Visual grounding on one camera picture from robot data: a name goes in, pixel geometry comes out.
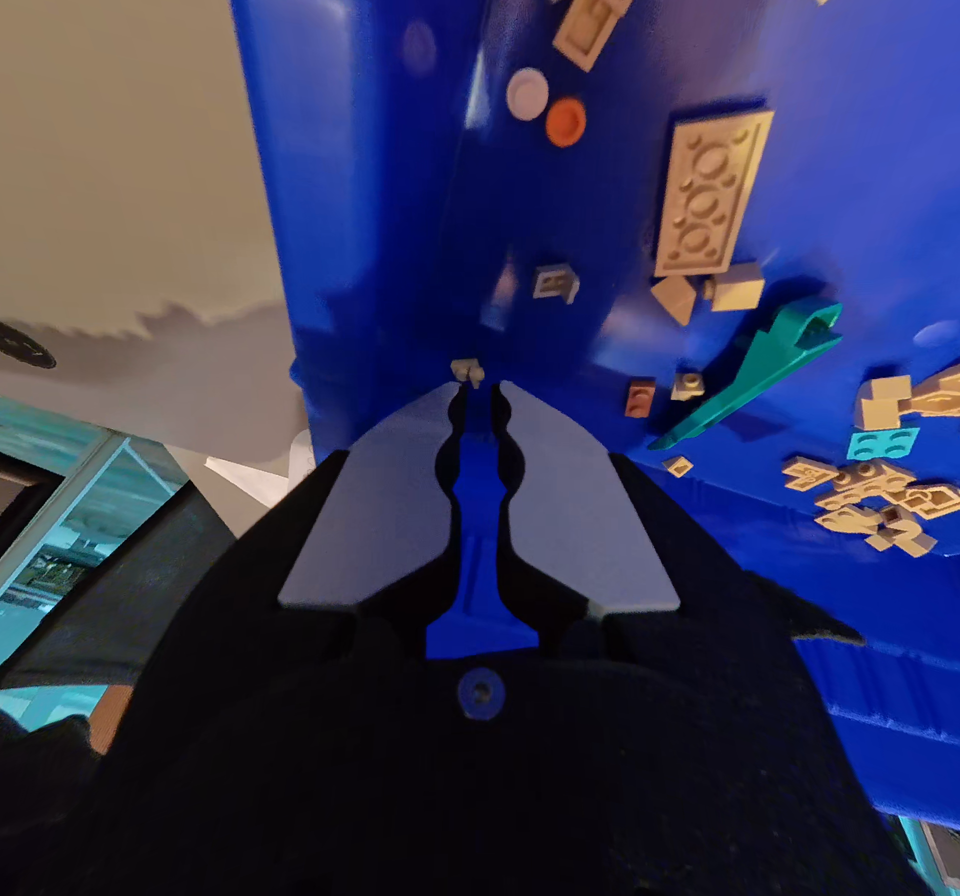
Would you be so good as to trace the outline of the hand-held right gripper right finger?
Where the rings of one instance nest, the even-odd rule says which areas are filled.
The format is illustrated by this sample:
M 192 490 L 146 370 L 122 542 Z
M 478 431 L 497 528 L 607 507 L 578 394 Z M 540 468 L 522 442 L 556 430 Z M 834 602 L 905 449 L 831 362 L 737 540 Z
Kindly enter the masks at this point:
M 589 613 L 676 611 L 678 594 L 608 450 L 517 384 L 499 389 L 523 458 L 507 506 L 519 559 L 585 598 Z

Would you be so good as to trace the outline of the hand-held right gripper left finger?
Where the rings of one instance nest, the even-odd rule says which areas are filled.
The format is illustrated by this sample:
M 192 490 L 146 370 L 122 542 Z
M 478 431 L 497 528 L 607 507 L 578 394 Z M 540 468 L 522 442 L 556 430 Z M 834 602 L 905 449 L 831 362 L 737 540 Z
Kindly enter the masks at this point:
M 439 559 L 459 534 L 438 477 L 453 439 L 444 383 L 385 417 L 352 447 L 278 594 L 286 608 L 354 609 Z

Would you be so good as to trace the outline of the pile of tan bricks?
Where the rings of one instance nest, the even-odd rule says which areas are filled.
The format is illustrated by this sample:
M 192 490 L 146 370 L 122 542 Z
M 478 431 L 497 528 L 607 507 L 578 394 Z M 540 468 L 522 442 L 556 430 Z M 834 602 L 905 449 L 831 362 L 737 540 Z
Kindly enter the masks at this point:
M 604 318 L 553 391 L 642 467 L 685 455 L 764 509 L 775 468 L 838 462 L 871 378 L 958 359 L 958 0 L 636 0 L 591 74 L 585 143 L 549 150 L 547 248 L 589 258 Z M 778 308 L 843 305 L 841 341 L 700 436 L 649 443 L 737 374 Z M 649 418 L 624 415 L 650 377 Z

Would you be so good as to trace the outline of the blue storage bin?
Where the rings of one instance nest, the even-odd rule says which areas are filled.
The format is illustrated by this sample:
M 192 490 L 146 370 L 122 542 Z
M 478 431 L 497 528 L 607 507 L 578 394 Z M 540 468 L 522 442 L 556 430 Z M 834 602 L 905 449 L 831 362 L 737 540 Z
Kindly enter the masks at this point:
M 552 45 L 567 3 L 231 3 L 294 333 L 291 376 L 319 456 L 436 386 L 455 357 L 479 358 L 489 381 L 516 382 L 602 441 L 549 400 L 589 374 L 581 339 L 605 312 L 584 280 L 611 294 L 602 274 L 613 266 L 589 258 L 583 277 L 573 256 L 547 248 L 540 223 L 547 152 L 586 142 L 585 131 L 558 148 L 545 131 L 557 98 L 588 113 L 585 90 L 547 61 L 580 71 Z M 532 122 L 505 100 L 523 67 L 549 86 Z M 536 267 L 561 263 L 580 277 L 575 300 L 534 300 Z M 725 496 L 695 467 L 679 455 L 643 468 L 742 566 L 868 638 L 854 654 L 802 652 L 874 805 L 958 825 L 958 513 L 932 521 L 934 551 L 912 559 L 824 530 L 804 506 Z

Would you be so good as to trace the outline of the black desk grommet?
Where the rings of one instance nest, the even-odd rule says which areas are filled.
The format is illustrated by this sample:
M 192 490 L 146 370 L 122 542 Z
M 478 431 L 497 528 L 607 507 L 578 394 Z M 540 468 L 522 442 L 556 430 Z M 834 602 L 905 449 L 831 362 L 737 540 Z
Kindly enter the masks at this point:
M 57 367 L 57 360 L 50 351 L 18 328 L 1 322 L 0 331 L 3 356 L 43 370 Z

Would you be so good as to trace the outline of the teal brick separator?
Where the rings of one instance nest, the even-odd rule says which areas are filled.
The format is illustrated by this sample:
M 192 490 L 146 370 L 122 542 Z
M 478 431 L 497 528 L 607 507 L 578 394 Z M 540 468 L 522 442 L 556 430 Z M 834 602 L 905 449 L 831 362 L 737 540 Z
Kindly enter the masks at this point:
M 822 296 L 794 300 L 779 307 L 768 329 L 750 339 L 731 382 L 669 431 L 648 450 L 670 450 L 700 436 L 802 367 L 834 348 L 842 339 L 834 326 L 843 305 Z

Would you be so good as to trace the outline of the small grey brick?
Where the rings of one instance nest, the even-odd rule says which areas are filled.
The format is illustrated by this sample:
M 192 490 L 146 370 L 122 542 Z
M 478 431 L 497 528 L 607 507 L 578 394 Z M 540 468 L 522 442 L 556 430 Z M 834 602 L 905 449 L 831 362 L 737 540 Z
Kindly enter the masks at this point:
M 569 263 L 537 266 L 534 270 L 534 300 L 560 298 L 571 304 L 581 287 L 579 275 Z

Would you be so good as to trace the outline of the black framed board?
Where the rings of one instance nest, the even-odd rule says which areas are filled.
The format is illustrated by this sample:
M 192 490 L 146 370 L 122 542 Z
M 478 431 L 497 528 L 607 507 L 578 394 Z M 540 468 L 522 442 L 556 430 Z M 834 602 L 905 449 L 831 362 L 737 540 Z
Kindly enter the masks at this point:
M 235 541 L 187 482 L 4 661 L 2 690 L 135 686 L 174 615 Z

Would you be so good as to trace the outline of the teal square plate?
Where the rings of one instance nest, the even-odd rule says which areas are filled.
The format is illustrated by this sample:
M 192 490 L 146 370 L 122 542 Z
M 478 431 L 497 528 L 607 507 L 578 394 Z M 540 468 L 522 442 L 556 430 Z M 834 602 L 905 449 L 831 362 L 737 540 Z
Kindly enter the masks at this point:
M 846 459 L 864 462 L 875 458 L 906 458 L 910 455 L 919 432 L 919 424 L 887 430 L 855 431 L 849 439 Z

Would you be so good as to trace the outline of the orange round stud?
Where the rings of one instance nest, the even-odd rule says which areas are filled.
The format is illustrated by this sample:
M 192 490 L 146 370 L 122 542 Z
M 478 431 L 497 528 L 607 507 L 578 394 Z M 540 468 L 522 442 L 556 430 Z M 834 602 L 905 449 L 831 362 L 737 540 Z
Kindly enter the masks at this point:
M 545 134 L 551 145 L 558 148 L 574 146 L 582 138 L 586 126 L 586 108 L 579 98 L 557 98 L 546 112 Z

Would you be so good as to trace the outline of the white round stud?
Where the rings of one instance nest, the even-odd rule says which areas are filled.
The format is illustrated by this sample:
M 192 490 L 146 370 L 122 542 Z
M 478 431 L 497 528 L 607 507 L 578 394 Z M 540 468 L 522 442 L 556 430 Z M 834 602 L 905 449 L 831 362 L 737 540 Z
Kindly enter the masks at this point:
M 545 110 L 549 100 L 546 76 L 535 67 L 516 70 L 507 82 L 505 100 L 510 115 L 521 122 L 532 122 Z

